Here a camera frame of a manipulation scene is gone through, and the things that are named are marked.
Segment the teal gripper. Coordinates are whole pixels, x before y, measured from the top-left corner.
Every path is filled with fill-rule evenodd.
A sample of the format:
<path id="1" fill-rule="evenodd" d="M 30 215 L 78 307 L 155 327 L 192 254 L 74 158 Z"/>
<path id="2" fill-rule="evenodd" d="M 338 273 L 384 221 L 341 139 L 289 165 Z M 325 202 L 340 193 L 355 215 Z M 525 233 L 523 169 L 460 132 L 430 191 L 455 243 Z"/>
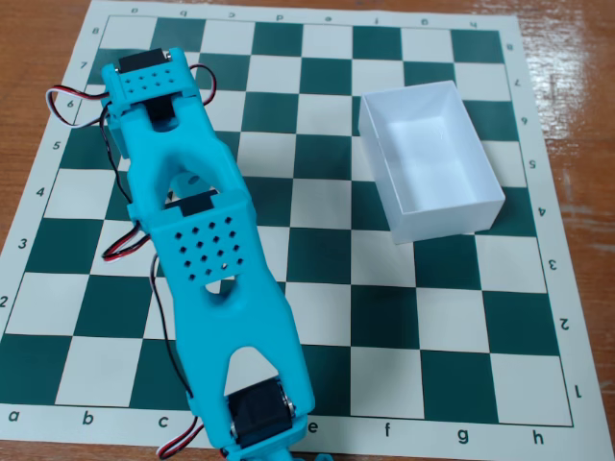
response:
<path id="1" fill-rule="evenodd" d="M 113 142 L 117 147 L 120 156 L 124 159 L 127 159 L 128 153 L 126 149 L 125 139 L 121 131 L 118 118 L 112 112 L 111 101 L 108 101 L 106 103 L 106 109 L 106 121 Z M 205 183 L 200 179 L 199 176 L 193 173 L 181 173 L 176 175 L 172 180 L 171 189 L 174 193 L 203 193 L 205 191 Z"/>

